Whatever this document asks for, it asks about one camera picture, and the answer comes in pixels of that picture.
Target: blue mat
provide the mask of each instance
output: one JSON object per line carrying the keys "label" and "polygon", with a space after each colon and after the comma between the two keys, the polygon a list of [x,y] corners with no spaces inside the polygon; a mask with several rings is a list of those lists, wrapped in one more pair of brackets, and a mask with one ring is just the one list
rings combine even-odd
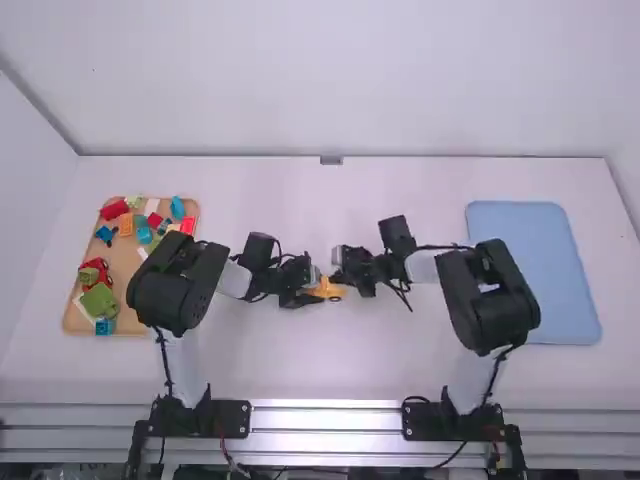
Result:
{"label": "blue mat", "polygon": [[501,238],[538,299],[542,321],[528,343],[593,345],[602,328],[567,214],[550,202],[467,205],[472,244]]}

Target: yellow object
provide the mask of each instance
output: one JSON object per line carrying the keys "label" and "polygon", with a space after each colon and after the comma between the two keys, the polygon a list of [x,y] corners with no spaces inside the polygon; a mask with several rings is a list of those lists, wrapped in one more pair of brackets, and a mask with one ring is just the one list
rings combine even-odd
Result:
{"label": "yellow object", "polygon": [[322,275],[320,285],[308,288],[306,293],[314,297],[327,298],[332,302],[339,302],[347,294],[347,289],[331,283],[329,277]]}
{"label": "yellow object", "polygon": [[133,234],[133,213],[129,212],[120,215],[118,234],[121,237],[128,237]]}

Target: white backdrop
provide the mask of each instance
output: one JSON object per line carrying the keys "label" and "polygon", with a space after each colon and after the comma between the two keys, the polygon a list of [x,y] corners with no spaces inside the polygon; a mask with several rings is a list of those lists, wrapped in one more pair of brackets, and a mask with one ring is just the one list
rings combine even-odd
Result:
{"label": "white backdrop", "polygon": [[638,219],[638,18],[634,0],[5,0],[0,51],[85,153],[603,155]]}
{"label": "white backdrop", "polygon": [[0,358],[77,163],[71,148],[0,72]]}

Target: white table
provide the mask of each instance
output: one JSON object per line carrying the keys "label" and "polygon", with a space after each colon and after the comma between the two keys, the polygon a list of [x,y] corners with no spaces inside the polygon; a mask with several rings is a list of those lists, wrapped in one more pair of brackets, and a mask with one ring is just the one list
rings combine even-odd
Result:
{"label": "white table", "polygon": [[[439,243],[466,238],[464,209],[473,200],[557,202],[568,214],[603,338],[594,347],[520,349],[496,400],[522,425],[532,466],[640,465],[640,376],[633,374],[639,243],[605,161],[566,158],[345,158],[342,166],[312,157],[82,161],[0,366],[0,400],[14,402],[0,409],[5,422],[60,425],[65,433],[54,440],[50,431],[7,432],[4,448],[13,450],[0,450],[0,461],[53,447],[64,448],[66,459],[123,460],[130,425],[145,416],[162,380],[156,348],[149,339],[65,336],[59,319],[96,210],[109,196],[138,192],[196,198],[202,239],[237,251],[249,231],[267,232],[286,251],[308,250],[325,272],[339,243],[381,250],[377,221],[394,214],[407,216],[419,242]],[[416,287],[410,300],[413,314],[384,288],[376,299],[354,290],[339,305],[289,312],[275,301],[216,296],[200,335],[213,395],[260,407],[254,432],[232,447],[247,461],[269,463],[276,453],[289,464],[444,458],[451,446],[408,444],[398,433],[398,401],[436,398],[460,348],[438,287]],[[309,406],[331,408],[309,413]],[[298,436],[278,431],[291,428]],[[352,435],[317,433],[325,429]],[[221,460],[207,451],[215,442],[185,442],[169,442],[176,449],[169,458]],[[473,448],[458,465],[479,464]]]}

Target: wooden tray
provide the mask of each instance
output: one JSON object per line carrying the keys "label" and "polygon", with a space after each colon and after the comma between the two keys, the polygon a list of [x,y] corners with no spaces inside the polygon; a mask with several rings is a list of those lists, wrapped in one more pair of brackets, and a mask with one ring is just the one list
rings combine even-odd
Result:
{"label": "wooden tray", "polygon": [[[111,204],[116,200],[120,200],[121,198],[124,197],[110,198],[104,204]],[[144,214],[148,198],[143,198],[140,203],[140,207],[132,211],[134,213]],[[187,215],[193,215],[199,220],[200,207],[198,206],[198,204],[194,200],[185,198],[182,199],[182,202],[184,203]],[[156,209],[156,212],[163,218],[170,217],[170,204],[170,198],[160,199],[160,203],[158,205],[158,208]],[[117,218],[110,222],[106,222],[98,215],[98,220],[96,221],[96,225],[91,232],[89,245],[87,246],[87,251],[84,254],[84,259],[82,260],[82,262],[84,263],[87,260],[95,257],[102,257],[109,264],[109,275],[111,275],[111,278],[113,279],[113,292],[120,302],[120,313],[118,314],[116,320],[116,329],[114,335],[146,336],[148,331],[147,327],[138,322],[136,312],[127,306],[127,302],[125,300],[129,280],[138,269],[138,267],[142,264],[142,257],[138,253],[138,248],[141,247],[141,245],[137,241],[135,232],[133,235],[130,235],[128,237],[120,237],[118,234],[116,234],[113,239],[113,245],[111,248],[108,248],[102,240],[95,238],[94,235],[95,231],[100,225],[108,225],[109,227],[114,227],[117,226],[118,223],[119,221]],[[76,303],[74,303],[74,300],[77,299],[81,294],[82,288],[80,287],[80,283],[76,281],[76,283],[73,285],[73,289],[71,290],[69,302],[67,303],[67,309],[62,319],[62,328],[69,335],[95,335],[94,324],[92,324],[92,322],[87,319],[85,314],[81,310],[79,310],[76,306]]]}

